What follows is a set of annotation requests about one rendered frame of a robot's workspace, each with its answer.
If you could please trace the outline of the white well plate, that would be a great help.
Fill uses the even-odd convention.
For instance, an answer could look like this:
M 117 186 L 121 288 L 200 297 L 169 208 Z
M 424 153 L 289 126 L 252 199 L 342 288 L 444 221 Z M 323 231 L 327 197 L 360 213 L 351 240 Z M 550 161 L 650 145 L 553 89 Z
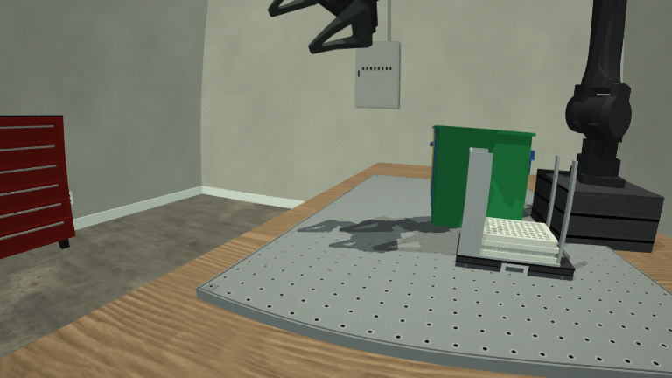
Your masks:
M 546 263 L 557 263 L 556 254 L 554 253 L 530 251 L 515 248 L 501 248 L 501 247 L 481 245 L 479 254 L 487 256 L 501 256 L 515 259 L 546 262 Z
M 558 240 L 545 223 L 486 217 L 481 245 L 559 253 Z

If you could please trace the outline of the green bin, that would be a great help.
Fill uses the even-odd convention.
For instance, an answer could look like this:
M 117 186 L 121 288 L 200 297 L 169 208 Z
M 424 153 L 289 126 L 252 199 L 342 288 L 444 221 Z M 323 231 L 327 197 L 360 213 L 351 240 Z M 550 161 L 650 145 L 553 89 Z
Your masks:
M 522 221 L 536 133 L 435 125 L 432 226 L 461 228 L 470 147 L 493 153 L 486 217 Z M 436 194 L 436 195 L 435 195 Z

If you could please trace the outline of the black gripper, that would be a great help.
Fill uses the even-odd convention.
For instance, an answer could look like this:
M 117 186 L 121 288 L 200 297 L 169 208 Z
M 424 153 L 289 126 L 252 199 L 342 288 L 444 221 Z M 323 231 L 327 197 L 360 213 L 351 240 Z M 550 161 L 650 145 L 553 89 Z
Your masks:
M 308 45 L 310 53 L 314 54 L 336 49 L 369 48 L 373 44 L 375 26 L 378 26 L 377 1 L 379 0 L 294 0 L 279 7 L 283 0 L 274 0 L 268 12 L 271 17 L 275 17 L 320 4 L 336 16 Z M 349 25 L 352 26 L 352 36 L 326 42 L 333 34 Z

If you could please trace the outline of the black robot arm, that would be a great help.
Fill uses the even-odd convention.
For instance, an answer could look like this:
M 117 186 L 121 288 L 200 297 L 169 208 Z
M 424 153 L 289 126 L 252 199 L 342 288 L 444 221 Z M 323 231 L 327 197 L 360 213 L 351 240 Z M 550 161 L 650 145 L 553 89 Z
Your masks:
M 616 142 L 622 142 L 632 118 L 631 88 L 620 81 L 626 13 L 627 0 L 593 0 L 586 69 L 565 110 L 568 127 L 586 136 L 577 154 L 582 184 L 625 187 Z

